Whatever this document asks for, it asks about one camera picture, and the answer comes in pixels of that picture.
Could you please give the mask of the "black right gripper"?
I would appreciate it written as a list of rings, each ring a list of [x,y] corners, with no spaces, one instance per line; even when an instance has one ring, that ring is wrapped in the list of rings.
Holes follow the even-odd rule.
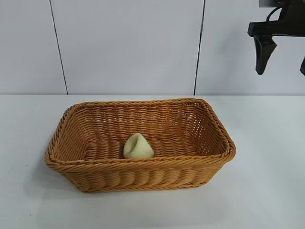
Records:
[[[265,21],[250,22],[248,35],[254,37],[256,51],[255,70],[259,75],[266,65],[277,44],[272,36],[304,37],[305,36],[305,2],[303,0],[277,0],[276,8]],[[305,74],[305,58],[300,72]]]

